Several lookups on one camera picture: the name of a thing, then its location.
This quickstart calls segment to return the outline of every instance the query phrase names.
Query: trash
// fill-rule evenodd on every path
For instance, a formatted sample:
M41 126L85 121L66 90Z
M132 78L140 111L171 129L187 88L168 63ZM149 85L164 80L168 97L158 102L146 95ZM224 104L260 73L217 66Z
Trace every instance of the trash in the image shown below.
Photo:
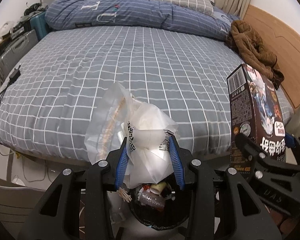
M152 184L150 186L150 191L154 194L160 195L164 188L167 186L167 183L160 182L159 184Z
M2 27L0 28L0 40L3 40L3 37L10 33L10 30L13 28L14 24L15 22L8 21L2 25Z
M84 142L94 164L119 149L127 136L129 163L124 183L135 188L144 183L158 183L173 173L169 137L176 135L177 129L178 124L157 106L134 99L116 82L93 112Z
M132 200L131 196L128 195L128 193L126 192L126 190L123 189L123 188L120 188L120 187L119 187L119 189L117 190L117 193L119 194L119 196L120 196L121 198L123 198L123 200L124 200L125 202L128 202L128 203L129 203L129 202Z
M108 203L109 203L109 215L111 224L118 224L126 220L126 217L123 213L123 199L121 198L121 194L127 195L130 197L126 191L120 188L117 192L107 192L108 195Z
M167 186L160 195L150 192L150 184L129 190L132 198L129 208L132 214L140 223L159 231L181 225L189 217L192 199L191 191L180 190L174 174L169 175L163 181Z
M149 205L158 209L160 212L163 211L165 205L165 199L150 192L150 189L144 190L143 187L139 190L138 200L143 205Z

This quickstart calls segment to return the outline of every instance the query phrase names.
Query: plastic bag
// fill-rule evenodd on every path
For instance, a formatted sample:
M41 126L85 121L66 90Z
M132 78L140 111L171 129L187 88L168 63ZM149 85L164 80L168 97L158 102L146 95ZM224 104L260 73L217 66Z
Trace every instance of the plastic bag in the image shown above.
M134 99L116 82L94 110L84 143L94 164L119 149L127 136L129 163L124 182L135 188L142 183L158 183L173 173L169 137L177 130L178 124L157 106Z
M0 28L0 40L3 39L3 36L7 35L13 27L14 27L13 21L5 22Z

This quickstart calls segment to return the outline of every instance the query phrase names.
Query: wooden headboard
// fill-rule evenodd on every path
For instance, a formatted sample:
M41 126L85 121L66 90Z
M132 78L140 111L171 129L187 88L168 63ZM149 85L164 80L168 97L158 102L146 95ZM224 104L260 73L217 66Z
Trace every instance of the wooden headboard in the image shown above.
M278 58L282 87L294 109L300 105L300 35L271 14L249 5L244 20L261 35Z

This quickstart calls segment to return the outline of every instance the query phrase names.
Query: mattress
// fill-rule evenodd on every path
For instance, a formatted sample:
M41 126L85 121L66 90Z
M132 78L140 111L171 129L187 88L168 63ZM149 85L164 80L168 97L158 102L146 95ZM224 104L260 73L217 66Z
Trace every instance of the mattress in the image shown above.
M3 97L0 143L89 161L84 137L93 110L118 81L179 124L180 147L220 154L230 146L226 78L241 62L221 41L149 27L49 33L21 59L21 76ZM287 123L292 107L281 89L277 95Z

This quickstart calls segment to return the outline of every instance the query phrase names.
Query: snack box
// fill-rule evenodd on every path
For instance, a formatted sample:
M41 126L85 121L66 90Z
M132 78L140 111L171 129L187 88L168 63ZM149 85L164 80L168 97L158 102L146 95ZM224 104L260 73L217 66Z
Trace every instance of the snack box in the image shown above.
M259 144L273 159L285 160L285 130L282 114L270 80L247 64L241 64L227 78L231 108L230 167L244 178L251 161L242 156L234 138L243 133Z

